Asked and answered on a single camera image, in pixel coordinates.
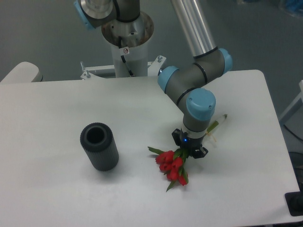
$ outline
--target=gray floor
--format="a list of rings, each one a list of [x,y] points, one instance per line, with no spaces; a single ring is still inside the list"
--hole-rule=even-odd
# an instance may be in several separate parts
[[[0,1],[0,80],[22,61],[37,65],[45,81],[79,79],[86,66],[112,64],[100,29],[86,31],[74,0]],[[277,0],[237,5],[234,0],[201,0],[218,46],[230,51],[234,70],[264,72],[277,114],[299,93],[303,79],[303,19],[280,11]],[[149,60],[162,54],[169,65],[192,56],[169,0],[141,0],[154,23]],[[303,110],[287,125],[303,137]],[[303,144],[284,131],[289,151]]]

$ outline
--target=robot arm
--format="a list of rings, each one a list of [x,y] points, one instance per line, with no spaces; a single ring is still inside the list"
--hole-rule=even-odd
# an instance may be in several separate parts
[[[214,114],[216,99],[203,88],[232,68],[232,58],[225,49],[218,49],[206,23],[198,0],[171,0],[187,38],[195,63],[187,69],[167,67],[159,75],[158,84],[183,112],[181,130],[172,136],[189,155],[201,158],[207,154],[202,140]]]
[[[76,0],[74,5],[88,29],[114,19],[132,22],[140,15],[140,0]]]

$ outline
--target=tulip bouquet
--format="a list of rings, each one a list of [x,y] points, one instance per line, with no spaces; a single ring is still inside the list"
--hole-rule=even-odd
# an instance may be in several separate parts
[[[214,121],[209,126],[209,128],[207,128],[206,135],[211,136],[210,131],[215,129],[218,125],[221,125],[226,118],[227,114],[224,114],[216,121]],[[189,156],[189,151],[187,149],[179,148],[175,151],[162,151],[159,149],[148,147],[148,150],[158,155],[156,157],[156,163],[160,165],[159,169],[164,173],[164,175],[166,175],[167,179],[170,181],[170,184],[166,191],[171,189],[177,181],[182,186],[188,184],[188,174],[184,168],[186,159]]]

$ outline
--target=bolt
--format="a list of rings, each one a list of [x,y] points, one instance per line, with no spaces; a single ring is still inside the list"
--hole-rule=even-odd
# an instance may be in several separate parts
[[[161,55],[159,55],[159,56],[158,56],[158,62],[160,63],[160,62],[161,62],[161,60],[162,60],[162,56],[161,56]]]
[[[84,72],[85,71],[85,67],[84,67],[84,64],[83,64],[82,61],[80,62],[80,65],[81,65],[82,71]]]
[[[88,70],[86,70],[86,77],[87,77],[87,78],[90,78],[90,73],[89,73]]]

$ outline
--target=green leaf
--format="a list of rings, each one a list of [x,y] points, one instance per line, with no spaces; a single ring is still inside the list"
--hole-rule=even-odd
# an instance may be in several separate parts
[[[184,177],[186,183],[188,183],[188,175],[187,175],[187,172],[185,171],[184,168],[183,168],[183,170],[182,170],[182,175],[183,175],[183,177]]]
[[[184,149],[177,149],[174,153],[174,158],[173,159],[175,160],[177,157],[182,155],[183,151],[184,151]]]
[[[211,132],[211,131],[214,130],[215,127],[217,127],[218,125],[219,125],[218,121],[214,121],[214,123],[212,123],[212,125],[209,126],[209,127],[207,128],[207,132]]]
[[[169,189],[172,189],[172,188],[173,188],[173,186],[174,186],[175,182],[176,182],[176,181],[172,181],[172,182],[170,182],[170,184],[169,184],[168,188],[166,189],[166,192],[167,192]]]
[[[183,168],[183,166],[181,166],[180,169],[179,169],[179,172],[178,172],[179,176],[181,176],[183,170],[184,170],[184,168]]]
[[[158,155],[164,153],[164,151],[162,151],[162,150],[159,150],[159,149],[156,149],[156,148],[151,148],[151,147],[148,147],[148,150],[153,152],[153,153],[156,153]]]
[[[184,149],[183,154],[182,154],[183,163],[188,158],[188,153],[189,153],[189,151],[187,149]]]

